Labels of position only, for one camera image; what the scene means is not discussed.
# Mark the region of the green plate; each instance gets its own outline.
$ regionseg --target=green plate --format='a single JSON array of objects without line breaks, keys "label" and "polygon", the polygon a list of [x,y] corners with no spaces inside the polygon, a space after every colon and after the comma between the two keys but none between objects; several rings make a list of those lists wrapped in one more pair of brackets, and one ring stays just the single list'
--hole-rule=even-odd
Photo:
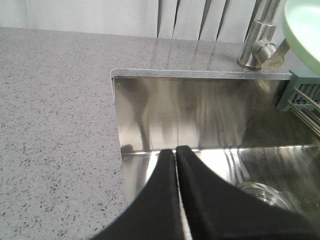
[{"label": "green plate", "polygon": [[301,61],[320,75],[320,0],[287,0],[283,32]]}]

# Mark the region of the vertical blind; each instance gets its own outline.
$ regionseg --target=vertical blind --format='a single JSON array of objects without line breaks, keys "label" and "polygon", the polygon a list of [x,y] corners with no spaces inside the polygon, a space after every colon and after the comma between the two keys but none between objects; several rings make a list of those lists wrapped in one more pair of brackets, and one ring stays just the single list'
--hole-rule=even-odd
[{"label": "vertical blind", "polygon": [[243,43],[261,1],[268,0],[0,0],[0,26]]}]

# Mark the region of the countertop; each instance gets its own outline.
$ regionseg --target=countertop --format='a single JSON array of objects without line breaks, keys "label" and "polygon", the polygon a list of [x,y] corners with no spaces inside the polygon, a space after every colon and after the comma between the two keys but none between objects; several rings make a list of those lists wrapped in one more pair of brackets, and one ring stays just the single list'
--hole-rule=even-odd
[{"label": "countertop", "polygon": [[[240,49],[0,28],[0,239],[88,239],[126,208],[112,76],[248,77]],[[295,68],[306,67],[288,52],[276,73],[250,76]]]}]

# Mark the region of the stainless steel faucet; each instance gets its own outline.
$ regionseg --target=stainless steel faucet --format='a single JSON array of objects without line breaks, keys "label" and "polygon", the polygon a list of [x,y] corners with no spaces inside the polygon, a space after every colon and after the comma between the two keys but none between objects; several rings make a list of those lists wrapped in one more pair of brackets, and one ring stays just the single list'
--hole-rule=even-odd
[{"label": "stainless steel faucet", "polygon": [[271,42],[277,27],[275,16],[282,1],[266,0],[260,3],[259,8],[263,11],[260,18],[253,20],[245,39],[237,60],[240,67],[251,71],[272,71],[284,63],[284,55],[290,48],[287,41],[284,39],[278,48]]}]

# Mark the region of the dish rack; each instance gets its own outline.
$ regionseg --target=dish rack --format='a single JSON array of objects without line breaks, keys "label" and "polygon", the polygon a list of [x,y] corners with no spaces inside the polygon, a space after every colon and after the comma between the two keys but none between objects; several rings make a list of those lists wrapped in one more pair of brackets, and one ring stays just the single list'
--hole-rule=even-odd
[{"label": "dish rack", "polygon": [[311,70],[291,70],[287,86],[281,86],[280,111],[292,111],[320,137],[320,76]]}]

